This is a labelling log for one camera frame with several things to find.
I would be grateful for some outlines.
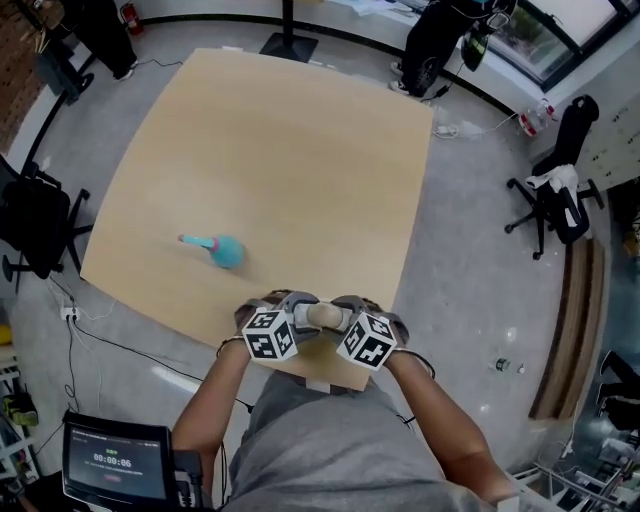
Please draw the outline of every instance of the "chair wheel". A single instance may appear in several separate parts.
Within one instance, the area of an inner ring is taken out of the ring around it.
[[[2,257],[2,273],[7,281],[13,281],[13,269],[11,268],[9,258],[7,258],[6,255]]]

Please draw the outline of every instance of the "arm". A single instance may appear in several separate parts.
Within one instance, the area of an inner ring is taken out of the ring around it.
[[[488,503],[515,489],[498,467],[478,426],[442,390],[411,354],[395,352],[385,362],[416,417],[420,430],[450,482]]]
[[[227,343],[173,429],[173,448],[200,454],[204,489],[213,486],[214,461],[249,360],[243,340]]]

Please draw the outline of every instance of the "monitor screen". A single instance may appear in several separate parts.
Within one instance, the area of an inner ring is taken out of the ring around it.
[[[71,427],[69,478],[105,491],[165,499],[161,445]]]

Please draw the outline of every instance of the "gray floor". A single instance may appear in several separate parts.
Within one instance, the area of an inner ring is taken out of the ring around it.
[[[168,23],[149,27],[135,47],[141,62],[155,58],[169,63],[186,59],[197,47],[227,45],[255,52],[272,31],[272,27],[244,23]],[[329,37],[320,37],[313,60],[381,84],[392,78],[389,55]],[[72,197],[81,187],[91,191],[84,220],[95,218],[127,145],[176,70],[177,66],[149,63],[130,80],[115,83],[96,63],[91,67],[96,74],[91,88],[56,116],[36,161],[50,157],[48,172],[62,181]],[[458,87],[437,105],[437,118],[446,122],[468,121],[491,128],[504,119],[501,112]],[[534,227],[524,226],[511,235],[503,231],[506,223],[527,213],[522,197],[507,190],[505,182],[512,176],[525,177],[529,170],[513,122],[476,139],[433,137],[394,305],[410,328],[413,348],[433,362],[438,381],[478,422],[505,468],[534,458],[549,428],[528,420],[527,413],[555,327],[564,262],[564,249],[554,236],[549,237],[542,261],[534,262]],[[81,282],[70,264],[65,278],[89,315],[109,311],[111,298]],[[54,279],[62,281],[61,276]],[[62,297],[50,293],[47,286],[25,275],[18,300],[8,305],[24,377],[40,412],[40,442],[60,424],[69,401],[64,385],[70,383],[70,334],[56,302]],[[119,303],[107,318],[85,318],[80,324],[116,342],[165,357],[173,361],[169,364],[197,376],[203,376],[215,358],[213,349]],[[150,369],[157,365],[151,361],[89,338],[86,345],[98,361],[76,340],[73,368],[82,412],[99,415],[99,364],[105,417],[173,426],[189,400],[188,393],[156,377]],[[512,360],[514,371],[491,370],[489,365],[498,356]],[[526,368],[522,375],[515,372],[520,363]],[[252,403],[267,376],[267,370],[251,365],[240,397]],[[376,379],[406,414],[406,404],[389,375],[383,370]],[[226,437],[229,456],[247,420],[247,413],[237,406]],[[45,472],[60,467],[61,442],[58,433],[38,456]]]

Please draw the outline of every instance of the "fire extinguisher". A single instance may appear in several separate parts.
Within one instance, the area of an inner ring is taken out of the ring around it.
[[[144,29],[140,23],[140,18],[138,18],[138,12],[131,2],[127,2],[120,7],[120,14],[132,36],[137,36],[143,32]]]

